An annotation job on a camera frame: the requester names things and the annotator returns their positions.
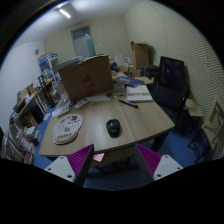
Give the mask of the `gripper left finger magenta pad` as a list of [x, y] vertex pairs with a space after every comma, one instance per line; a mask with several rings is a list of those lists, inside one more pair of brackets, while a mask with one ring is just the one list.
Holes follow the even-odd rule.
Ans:
[[94, 156], [94, 145], [86, 146], [69, 156], [59, 156], [45, 171], [76, 185], [83, 186]]

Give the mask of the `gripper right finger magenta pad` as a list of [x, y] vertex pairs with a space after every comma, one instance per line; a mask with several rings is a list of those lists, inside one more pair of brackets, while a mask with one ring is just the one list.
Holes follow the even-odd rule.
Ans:
[[182, 166], [171, 156], [161, 156], [140, 144], [135, 145], [134, 152], [146, 182], [160, 180], [182, 169]]

